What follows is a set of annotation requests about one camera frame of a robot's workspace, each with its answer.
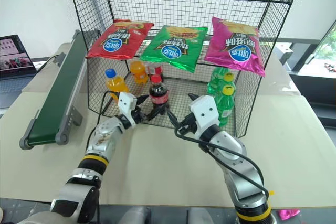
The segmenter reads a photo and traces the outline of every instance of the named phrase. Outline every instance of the green chip bag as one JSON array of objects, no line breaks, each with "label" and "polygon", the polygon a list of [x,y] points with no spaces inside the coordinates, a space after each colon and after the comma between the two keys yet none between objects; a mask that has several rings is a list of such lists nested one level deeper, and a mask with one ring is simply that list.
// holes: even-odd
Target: green chip bag
[{"label": "green chip bag", "polygon": [[140,60],[167,62],[193,73],[207,31],[207,27],[163,26]]}]

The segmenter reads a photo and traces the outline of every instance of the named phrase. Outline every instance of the chip bag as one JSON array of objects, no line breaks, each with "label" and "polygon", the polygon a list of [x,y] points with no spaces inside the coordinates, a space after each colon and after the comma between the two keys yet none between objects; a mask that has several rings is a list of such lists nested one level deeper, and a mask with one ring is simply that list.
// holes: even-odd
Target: chip bag
[{"label": "chip bag", "polygon": [[205,60],[223,67],[247,70],[265,77],[257,27],[212,18],[214,36]]},{"label": "chip bag", "polygon": [[132,59],[152,26],[153,23],[117,19],[93,44],[87,58]]},{"label": "chip bag", "polygon": [[207,31],[207,27],[163,26],[140,60],[167,62],[193,73]]}]

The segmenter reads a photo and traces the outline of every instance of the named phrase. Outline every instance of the pink chip bag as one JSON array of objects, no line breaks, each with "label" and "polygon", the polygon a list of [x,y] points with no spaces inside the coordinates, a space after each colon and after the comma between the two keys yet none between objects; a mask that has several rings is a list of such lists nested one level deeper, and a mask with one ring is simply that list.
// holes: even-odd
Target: pink chip bag
[{"label": "pink chip bag", "polygon": [[214,36],[205,60],[217,65],[246,70],[265,77],[257,27],[212,18]]}]

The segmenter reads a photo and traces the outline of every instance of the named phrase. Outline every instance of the wire mesh shelf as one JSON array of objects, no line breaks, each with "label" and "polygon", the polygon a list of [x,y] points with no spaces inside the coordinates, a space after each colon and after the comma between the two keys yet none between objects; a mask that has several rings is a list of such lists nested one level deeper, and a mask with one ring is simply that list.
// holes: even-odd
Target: wire mesh shelf
[{"label": "wire mesh shelf", "polygon": [[[164,65],[166,84],[170,89],[170,105],[181,120],[189,114],[190,100],[187,93],[205,94],[215,65],[204,61],[206,49],[213,34],[213,16],[232,22],[259,28],[260,51],[266,66],[272,48],[278,38],[293,0],[73,0],[87,48],[102,34],[115,19],[130,19],[153,22],[155,26],[143,42],[136,57],[139,57],[151,39],[163,25],[180,27],[208,27],[208,36],[203,44],[195,73],[189,73]],[[99,112],[102,94],[107,90],[104,71],[115,68],[118,75],[125,78],[134,95],[148,93],[149,84],[138,86],[129,72],[128,61],[107,59],[88,60],[88,100],[89,108]],[[246,134],[261,77],[246,71],[233,70],[237,87],[235,112],[231,115],[225,130],[234,136]],[[148,112],[152,108],[148,99],[142,106]],[[113,116],[117,107],[111,102],[104,114]],[[167,116],[159,115],[150,124],[171,127]]]}]

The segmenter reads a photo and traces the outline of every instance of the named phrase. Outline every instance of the keyboard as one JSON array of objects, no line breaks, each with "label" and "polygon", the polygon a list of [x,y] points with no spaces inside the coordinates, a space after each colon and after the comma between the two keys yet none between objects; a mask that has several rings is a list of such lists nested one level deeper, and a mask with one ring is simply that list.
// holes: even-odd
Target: keyboard
[{"label": "keyboard", "polygon": [[0,93],[9,93],[21,91],[25,86],[30,83],[31,78],[19,78],[13,80],[0,81]]}]

